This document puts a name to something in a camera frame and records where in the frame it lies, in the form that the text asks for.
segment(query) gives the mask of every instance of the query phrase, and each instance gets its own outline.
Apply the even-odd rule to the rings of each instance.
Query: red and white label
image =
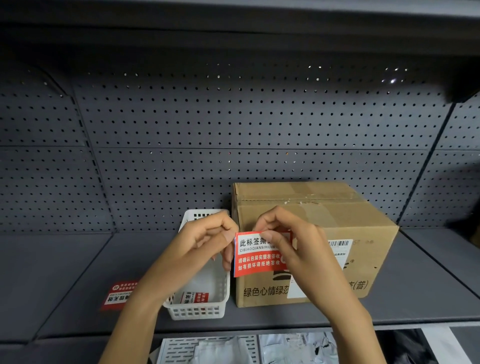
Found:
[[[115,283],[110,287],[107,298],[103,302],[100,310],[121,310],[137,286],[137,283],[135,280]]]
[[[291,231],[282,232],[292,243]],[[235,236],[234,277],[247,274],[286,270],[287,264],[280,251],[260,236],[260,231],[238,232]]]
[[[184,292],[181,295],[180,303],[206,303],[208,293],[206,292]]]

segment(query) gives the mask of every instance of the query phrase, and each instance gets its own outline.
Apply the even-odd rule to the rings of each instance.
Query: fingernail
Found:
[[[235,232],[233,230],[223,230],[222,234],[227,242],[231,242],[235,238]]]
[[[261,232],[260,236],[265,240],[267,240],[268,242],[271,242],[273,238],[273,234],[269,230]]]

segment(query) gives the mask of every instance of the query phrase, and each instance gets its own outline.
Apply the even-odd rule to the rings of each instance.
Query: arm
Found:
[[[145,364],[163,302],[217,253],[230,270],[229,243],[238,226],[226,212],[187,222],[138,282],[118,319],[99,364]]]
[[[282,228],[295,234],[297,249],[274,230]],[[385,364],[372,318],[345,279],[323,229],[277,206],[258,218],[254,230],[280,250],[295,281],[330,321],[340,362]]]

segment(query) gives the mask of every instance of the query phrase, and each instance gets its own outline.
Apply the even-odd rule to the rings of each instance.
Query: red label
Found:
[[[282,232],[292,243],[292,232]],[[234,277],[247,274],[286,270],[280,251],[260,236],[260,231],[238,232],[235,236]]]
[[[136,280],[115,283],[110,287],[107,298],[100,310],[121,310],[137,286],[137,283]]]
[[[208,293],[206,292],[184,292],[181,295],[180,303],[206,303]]]

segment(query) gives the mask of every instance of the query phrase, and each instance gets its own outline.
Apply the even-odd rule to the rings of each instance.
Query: hand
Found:
[[[230,252],[228,247],[238,231],[226,211],[187,222],[138,282],[132,298],[143,295],[163,304],[219,252],[227,254],[223,267],[230,270],[233,250]]]
[[[285,228],[297,238],[297,250],[274,230]],[[322,228],[276,206],[258,218],[253,230],[263,231],[260,236],[278,248],[299,287],[330,322],[345,317],[352,306],[359,305],[363,309]]]

